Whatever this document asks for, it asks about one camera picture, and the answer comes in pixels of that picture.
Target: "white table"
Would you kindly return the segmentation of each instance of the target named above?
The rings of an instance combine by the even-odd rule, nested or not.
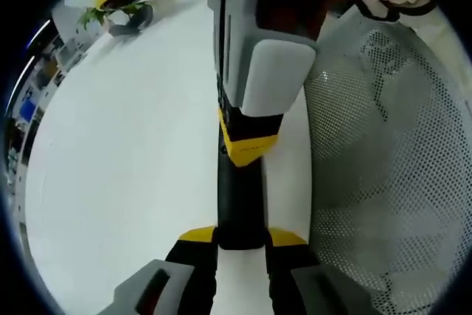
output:
[[[26,221],[67,314],[95,314],[180,234],[216,224],[217,92],[206,0],[120,42],[108,34],[62,82],[29,161]],[[304,94],[267,155],[268,219],[308,238]],[[270,314],[263,250],[221,252],[214,314]],[[242,297],[245,308],[232,307]]]

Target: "green plant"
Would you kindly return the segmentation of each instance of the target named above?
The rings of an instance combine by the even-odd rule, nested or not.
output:
[[[103,25],[105,21],[105,17],[110,16],[115,11],[120,11],[120,10],[123,11],[130,18],[144,4],[146,3],[142,1],[139,3],[129,4],[129,5],[126,5],[125,7],[121,7],[115,10],[100,10],[95,7],[87,7],[84,14],[82,14],[81,17],[79,17],[78,23],[83,26],[83,29],[87,30],[87,25],[90,22],[98,21],[100,25]]]

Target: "white mesh panel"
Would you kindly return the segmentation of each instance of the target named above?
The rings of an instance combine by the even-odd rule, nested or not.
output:
[[[426,314],[471,245],[472,121],[428,47],[351,12],[305,84],[310,244],[384,314]]]

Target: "white tabletop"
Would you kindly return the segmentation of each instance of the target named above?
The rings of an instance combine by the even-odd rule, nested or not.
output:
[[[67,314],[97,313],[123,280],[165,258],[180,234],[216,224],[212,12],[206,0],[179,1],[180,13],[138,38],[101,37],[67,74],[39,127],[27,172],[29,244]],[[265,163],[269,224],[305,239],[309,144],[301,93]],[[221,254],[218,291],[236,262],[235,286],[242,297],[252,294],[247,314],[271,313],[261,255]],[[234,292],[215,300],[213,313],[240,314],[230,301],[238,302]]]

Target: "blue object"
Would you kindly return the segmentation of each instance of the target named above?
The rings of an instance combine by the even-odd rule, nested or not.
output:
[[[27,122],[31,121],[32,115],[35,113],[36,105],[31,102],[28,98],[24,101],[20,108],[20,116],[22,116]]]

